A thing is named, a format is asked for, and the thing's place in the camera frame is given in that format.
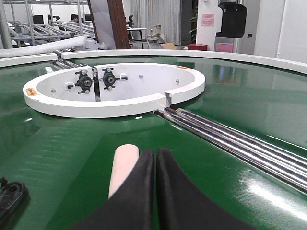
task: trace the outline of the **bolt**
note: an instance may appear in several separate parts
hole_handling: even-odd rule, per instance
[[[84,83],[84,85],[86,87],[89,87],[91,85],[91,81],[90,80],[85,80],[83,83]]]

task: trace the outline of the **paper notice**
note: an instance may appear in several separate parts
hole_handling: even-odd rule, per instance
[[[214,26],[214,13],[208,13],[202,15],[202,26]]]

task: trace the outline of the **white wall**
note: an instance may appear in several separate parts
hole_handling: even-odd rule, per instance
[[[53,16],[60,17],[59,21],[69,22],[71,20],[71,14],[78,14],[77,5],[52,5]],[[49,5],[31,5],[33,15],[43,15],[44,24],[48,24],[48,14],[50,14]],[[90,10],[88,6],[84,6],[85,14],[89,14]],[[80,6],[81,16],[83,17],[83,7]]]
[[[122,1],[123,1],[126,21],[128,21],[128,17],[131,15],[131,0],[122,0]]]
[[[21,23],[28,23],[27,13],[25,10],[25,5],[23,4],[13,4],[15,19]],[[7,21],[13,21],[11,5],[4,4],[5,16]]]
[[[261,1],[255,55],[307,63],[307,1]]]
[[[215,14],[214,26],[204,27],[201,25],[202,15],[209,13]],[[196,43],[208,45],[208,50],[214,51],[215,34],[221,31],[222,15],[222,9],[218,7],[218,0],[198,1]]]

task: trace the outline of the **computer monitor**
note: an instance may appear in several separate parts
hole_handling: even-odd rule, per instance
[[[92,16],[90,14],[86,14],[85,15],[85,20],[86,21],[91,21],[92,20]]]

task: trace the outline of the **green table surface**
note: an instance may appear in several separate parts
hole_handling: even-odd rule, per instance
[[[174,105],[307,157],[307,77],[265,66],[192,57],[101,57],[90,65],[152,62],[206,76],[195,99]],[[171,149],[186,175],[211,200],[259,230],[305,230],[307,196],[153,113],[108,119],[45,115],[22,88],[57,71],[51,63],[0,69],[0,176],[23,181],[29,197],[6,230],[61,230],[107,200],[115,149]],[[153,229],[158,230],[156,202]]]

